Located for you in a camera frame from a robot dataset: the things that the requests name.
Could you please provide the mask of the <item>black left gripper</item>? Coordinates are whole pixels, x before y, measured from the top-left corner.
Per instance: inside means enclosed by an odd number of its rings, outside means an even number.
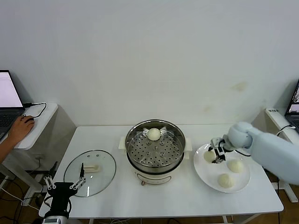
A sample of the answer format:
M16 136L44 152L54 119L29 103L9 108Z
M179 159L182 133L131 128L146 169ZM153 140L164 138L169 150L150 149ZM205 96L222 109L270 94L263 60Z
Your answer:
M71 211L70 197L75 195L75 191L79 190L86 182L84 176L84 164L81 164L79 179L72 182L53 182L52 177L55 175L55 168L57 161L54 163L48 174L43 178L50 198L52 198L50 210L47 212L47 216L69 216Z

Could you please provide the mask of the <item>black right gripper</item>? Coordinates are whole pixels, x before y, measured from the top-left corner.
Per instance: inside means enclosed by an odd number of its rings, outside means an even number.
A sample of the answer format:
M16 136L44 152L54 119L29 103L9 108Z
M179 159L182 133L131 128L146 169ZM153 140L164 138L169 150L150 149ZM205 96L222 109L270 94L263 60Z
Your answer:
M212 161L212 163L222 163L224 161L226 161L226 153L229 153L230 151L226 150L224 148L224 145L225 145L225 141L224 140L221 140L219 143L218 143L218 146L213 146L213 145L210 145L209 148L208 148L208 151L214 151L216 152L216 158Z

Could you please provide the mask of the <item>bare person hand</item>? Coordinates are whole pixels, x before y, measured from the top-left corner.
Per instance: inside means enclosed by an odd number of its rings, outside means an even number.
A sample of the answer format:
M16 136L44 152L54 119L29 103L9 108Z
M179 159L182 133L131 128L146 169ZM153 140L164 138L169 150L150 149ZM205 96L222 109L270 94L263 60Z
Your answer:
M13 145L17 145L23 140L33 128L35 122L32 116L19 116L13 123L8 133L8 141Z

